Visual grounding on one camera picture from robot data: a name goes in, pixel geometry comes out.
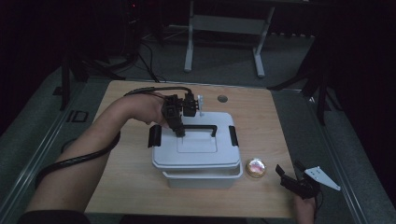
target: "wooden tabletop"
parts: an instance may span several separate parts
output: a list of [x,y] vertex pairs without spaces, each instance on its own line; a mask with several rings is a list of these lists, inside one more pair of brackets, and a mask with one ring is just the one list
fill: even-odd
[[[276,113],[271,92],[264,89],[187,85],[172,83],[112,81],[99,106],[100,115],[128,91],[142,87],[184,86],[195,97],[204,96],[204,111],[228,112],[238,136],[243,165],[260,158],[266,175],[244,174],[229,189],[170,189],[162,172],[152,165],[148,148],[149,127],[129,120],[121,130],[119,144],[111,152],[103,177],[86,212],[205,217],[292,217],[292,194],[280,186],[279,164],[295,177],[290,154]],[[184,91],[177,93],[184,98]],[[226,103],[219,95],[228,98]]]

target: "table leg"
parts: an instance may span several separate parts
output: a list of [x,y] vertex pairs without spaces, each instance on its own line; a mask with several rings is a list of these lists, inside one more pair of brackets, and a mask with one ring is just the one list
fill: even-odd
[[274,15],[275,7],[271,7],[270,11],[268,12],[267,19],[265,20],[265,23],[262,27],[262,33],[260,35],[260,41],[257,47],[253,48],[253,57],[254,57],[254,62],[256,64],[256,69],[257,69],[257,76],[258,77],[264,77],[264,68],[262,66],[262,56],[260,53],[262,52],[262,45],[264,44],[265,37],[268,34],[268,29],[271,24],[271,19]]
[[189,73],[192,68],[192,54],[194,50],[194,45],[192,42],[192,33],[193,33],[192,20],[194,17],[193,5],[194,5],[194,1],[190,1],[189,44],[187,46],[186,61],[184,62],[184,72],[187,73]]

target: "white plastic box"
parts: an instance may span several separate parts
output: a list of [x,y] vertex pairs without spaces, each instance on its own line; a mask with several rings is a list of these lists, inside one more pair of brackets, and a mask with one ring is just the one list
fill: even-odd
[[170,188],[226,189],[243,174],[239,146],[228,113],[205,112],[194,118],[182,117],[187,125],[216,125],[212,130],[186,130],[176,137],[162,129],[161,145],[153,147],[152,163],[163,172]]
[[229,170],[163,172],[172,189],[228,189],[243,174],[242,163]]

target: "gray carpet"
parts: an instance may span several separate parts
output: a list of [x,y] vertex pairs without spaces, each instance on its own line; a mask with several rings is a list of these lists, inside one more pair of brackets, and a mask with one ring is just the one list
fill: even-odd
[[[208,34],[197,36],[192,71],[186,74],[183,72],[186,53],[185,35],[167,39],[164,47],[159,46],[148,36],[146,43],[153,51],[154,74],[175,82],[264,88],[294,76],[312,43],[312,39],[303,37],[287,39],[283,36],[269,36],[262,52],[266,77],[258,78],[251,49],[247,47],[251,43],[248,38],[242,46],[232,46],[224,43],[226,41],[219,41],[219,36],[214,39],[209,38]],[[149,49],[142,46],[140,52],[149,63]],[[141,61],[127,70],[119,71],[118,74],[129,80],[149,79],[149,74]],[[0,202],[2,206],[13,205],[7,207],[8,212],[5,207],[0,211],[0,215],[6,216],[5,223],[16,222],[34,192],[32,178],[27,178],[27,183],[30,185],[27,185],[28,187],[22,192],[12,191],[14,186],[21,185],[16,180],[24,171],[25,165],[35,155],[37,149],[43,148],[45,149],[43,160],[36,169],[52,163],[59,155],[64,142],[77,137],[90,125],[109,81],[105,77],[92,74],[92,78],[86,84],[73,82],[74,101],[66,111],[61,112],[60,97],[52,95],[54,88],[60,85],[58,70],[46,79],[15,122],[0,138]],[[300,89],[303,85],[302,81],[291,88]],[[322,127],[314,116],[315,104],[299,92],[277,91],[273,92],[273,95],[291,158],[302,161],[306,166],[319,165],[334,181],[346,187],[345,191],[322,187],[324,201],[318,213],[317,223],[396,223],[395,210],[376,179],[345,114],[336,110],[326,112],[327,125]],[[71,110],[89,112],[88,120],[72,123],[62,119],[67,118]],[[51,129],[57,130],[55,135],[47,146],[42,146],[42,139],[49,138],[48,130]],[[7,200],[10,193],[14,196],[14,203],[10,203],[12,200]],[[352,193],[354,203],[350,203],[348,199]],[[119,223],[121,217],[121,215],[108,214],[88,214],[88,216],[92,223],[97,224]],[[294,223],[291,219],[281,218],[265,220],[248,218],[247,221],[257,224],[265,221],[271,224]]]

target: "human arm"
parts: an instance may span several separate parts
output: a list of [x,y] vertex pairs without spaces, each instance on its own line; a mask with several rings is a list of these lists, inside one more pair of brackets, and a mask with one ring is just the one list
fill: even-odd
[[[112,103],[60,157],[64,161],[108,146],[128,119],[166,125],[160,94],[136,94]],[[73,210],[83,212],[106,167],[109,153],[48,174],[41,181],[26,212]]]
[[298,224],[314,224],[316,210],[315,198],[302,199],[300,196],[295,194],[294,209],[296,211]]

